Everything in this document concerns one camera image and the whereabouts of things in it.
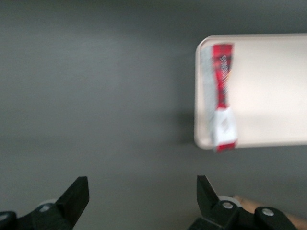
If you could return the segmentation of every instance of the gray table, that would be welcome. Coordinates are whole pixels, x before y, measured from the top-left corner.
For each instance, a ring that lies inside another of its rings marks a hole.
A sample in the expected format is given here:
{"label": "gray table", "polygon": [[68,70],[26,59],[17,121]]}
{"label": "gray table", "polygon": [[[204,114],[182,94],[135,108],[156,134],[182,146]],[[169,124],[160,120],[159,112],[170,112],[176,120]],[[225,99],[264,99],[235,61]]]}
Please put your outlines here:
{"label": "gray table", "polygon": [[307,32],[307,2],[1,1],[0,210],[80,175],[75,229],[186,229],[196,175],[307,218],[306,146],[216,155],[193,141],[194,52],[209,35]]}

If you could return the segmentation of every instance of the white label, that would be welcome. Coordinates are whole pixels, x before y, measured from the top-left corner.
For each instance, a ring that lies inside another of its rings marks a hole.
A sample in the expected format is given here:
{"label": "white label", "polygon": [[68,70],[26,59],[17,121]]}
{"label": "white label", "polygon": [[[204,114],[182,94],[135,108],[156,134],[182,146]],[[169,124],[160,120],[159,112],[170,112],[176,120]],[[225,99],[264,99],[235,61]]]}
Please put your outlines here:
{"label": "white label", "polygon": [[214,112],[214,145],[234,143],[237,140],[236,121],[230,107],[218,108]]}

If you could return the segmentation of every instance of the metal screw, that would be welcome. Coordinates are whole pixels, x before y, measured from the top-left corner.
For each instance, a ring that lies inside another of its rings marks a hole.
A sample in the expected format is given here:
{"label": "metal screw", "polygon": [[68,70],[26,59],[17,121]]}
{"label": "metal screw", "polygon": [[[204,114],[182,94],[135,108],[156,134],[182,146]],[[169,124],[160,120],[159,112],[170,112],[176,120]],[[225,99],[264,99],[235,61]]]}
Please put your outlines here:
{"label": "metal screw", "polygon": [[9,214],[1,215],[1,216],[0,216],[0,221],[5,220],[8,216],[9,216]]}
{"label": "metal screw", "polygon": [[223,203],[223,207],[224,207],[224,208],[227,208],[227,209],[232,209],[232,208],[233,208],[233,205],[230,204],[229,202],[224,202],[224,203]]}
{"label": "metal screw", "polygon": [[262,213],[263,213],[264,215],[269,216],[269,217],[274,216],[274,212],[273,212],[272,210],[268,209],[268,208],[264,208],[264,209],[262,210]]}
{"label": "metal screw", "polygon": [[46,211],[48,211],[50,209],[50,206],[48,206],[48,205],[44,205],[44,206],[42,206],[41,208],[40,208],[40,212],[46,212]]}

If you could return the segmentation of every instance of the finger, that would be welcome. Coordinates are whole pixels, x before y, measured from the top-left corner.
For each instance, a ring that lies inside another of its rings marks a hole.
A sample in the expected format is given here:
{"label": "finger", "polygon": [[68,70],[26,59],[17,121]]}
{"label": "finger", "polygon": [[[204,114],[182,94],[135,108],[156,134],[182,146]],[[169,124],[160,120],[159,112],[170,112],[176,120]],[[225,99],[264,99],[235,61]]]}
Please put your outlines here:
{"label": "finger", "polygon": [[[258,202],[240,197],[235,195],[234,196],[235,199],[237,199],[241,206],[250,213],[254,213],[255,209],[261,206],[264,206],[263,204],[260,204]],[[307,230],[307,221],[301,218],[298,218],[296,216],[290,215],[285,213],[285,215],[289,218],[289,220],[294,224],[294,226],[298,229],[298,230]]]}

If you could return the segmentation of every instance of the white plate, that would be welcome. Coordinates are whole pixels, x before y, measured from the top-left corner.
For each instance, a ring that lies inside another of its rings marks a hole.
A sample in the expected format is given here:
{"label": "white plate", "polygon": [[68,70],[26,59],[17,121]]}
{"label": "white plate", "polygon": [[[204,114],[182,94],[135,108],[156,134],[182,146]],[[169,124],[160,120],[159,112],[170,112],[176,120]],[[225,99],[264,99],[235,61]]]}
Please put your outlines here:
{"label": "white plate", "polygon": [[228,98],[237,147],[307,144],[307,34],[210,36],[196,50],[197,145],[212,148],[205,125],[200,50],[234,43]]}

